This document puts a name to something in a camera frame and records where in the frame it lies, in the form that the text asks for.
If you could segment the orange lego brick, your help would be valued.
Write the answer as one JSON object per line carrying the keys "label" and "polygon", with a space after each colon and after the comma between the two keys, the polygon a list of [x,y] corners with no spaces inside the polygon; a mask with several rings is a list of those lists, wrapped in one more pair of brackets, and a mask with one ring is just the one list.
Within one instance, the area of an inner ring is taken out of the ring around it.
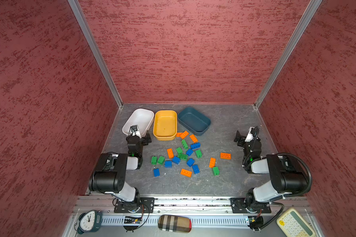
{"label": "orange lego brick", "polygon": [[224,160],[230,160],[231,154],[230,153],[220,153],[220,158]]}

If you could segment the green long lego brick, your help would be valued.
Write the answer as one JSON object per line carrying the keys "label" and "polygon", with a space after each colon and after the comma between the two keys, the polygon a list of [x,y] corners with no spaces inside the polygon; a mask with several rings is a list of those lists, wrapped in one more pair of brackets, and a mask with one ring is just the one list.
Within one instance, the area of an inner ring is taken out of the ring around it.
{"label": "green long lego brick", "polygon": [[184,149],[188,149],[188,144],[184,139],[182,140],[182,145],[183,145]]}

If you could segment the orange lego bottom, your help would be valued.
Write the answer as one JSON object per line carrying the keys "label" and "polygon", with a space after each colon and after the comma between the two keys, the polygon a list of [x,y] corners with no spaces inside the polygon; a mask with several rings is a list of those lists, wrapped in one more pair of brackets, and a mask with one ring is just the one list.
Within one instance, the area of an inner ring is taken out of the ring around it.
{"label": "orange lego bottom", "polygon": [[189,170],[186,170],[186,169],[182,169],[180,174],[185,176],[185,177],[189,177],[189,178],[191,178],[191,176],[192,176],[192,172],[189,171]]}

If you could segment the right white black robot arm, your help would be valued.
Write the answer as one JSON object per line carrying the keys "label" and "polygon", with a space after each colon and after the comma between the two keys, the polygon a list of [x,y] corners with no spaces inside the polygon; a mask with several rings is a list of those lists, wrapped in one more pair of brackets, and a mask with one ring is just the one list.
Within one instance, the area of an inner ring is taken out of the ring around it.
{"label": "right white black robot arm", "polygon": [[287,197],[302,196],[312,187],[312,174],[305,162],[289,153],[268,154],[261,157],[260,128],[250,127],[246,136],[236,132],[234,142],[243,148],[242,167],[249,174],[268,174],[270,180],[251,188],[242,206],[249,212],[262,210],[270,203]]}

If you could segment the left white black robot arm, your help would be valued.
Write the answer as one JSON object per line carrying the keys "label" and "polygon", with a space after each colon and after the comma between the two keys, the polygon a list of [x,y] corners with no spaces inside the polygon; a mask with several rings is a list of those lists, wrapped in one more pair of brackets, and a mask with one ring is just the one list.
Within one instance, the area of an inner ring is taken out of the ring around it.
{"label": "left white black robot arm", "polygon": [[141,168],[143,147],[151,143],[151,138],[149,133],[142,137],[138,126],[132,125],[126,141],[127,153],[108,152],[99,156],[88,188],[91,192],[116,197],[122,208],[135,213],[141,208],[142,203],[138,189],[126,182],[126,171]]}

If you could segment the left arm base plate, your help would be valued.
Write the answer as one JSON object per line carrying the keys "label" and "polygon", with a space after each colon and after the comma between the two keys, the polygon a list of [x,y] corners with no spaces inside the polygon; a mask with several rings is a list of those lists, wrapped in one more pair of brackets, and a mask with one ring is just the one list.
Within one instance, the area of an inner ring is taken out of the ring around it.
{"label": "left arm base plate", "polygon": [[123,214],[142,214],[152,213],[154,209],[155,198],[141,197],[133,202],[117,200],[114,205],[114,213]]}

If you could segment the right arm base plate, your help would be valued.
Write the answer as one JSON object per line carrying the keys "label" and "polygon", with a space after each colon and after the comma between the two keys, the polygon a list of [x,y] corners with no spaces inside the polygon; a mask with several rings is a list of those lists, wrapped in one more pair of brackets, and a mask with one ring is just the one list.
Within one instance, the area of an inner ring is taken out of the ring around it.
{"label": "right arm base plate", "polygon": [[257,202],[245,197],[230,198],[230,206],[232,213],[238,214],[270,214],[272,212],[267,202]]}

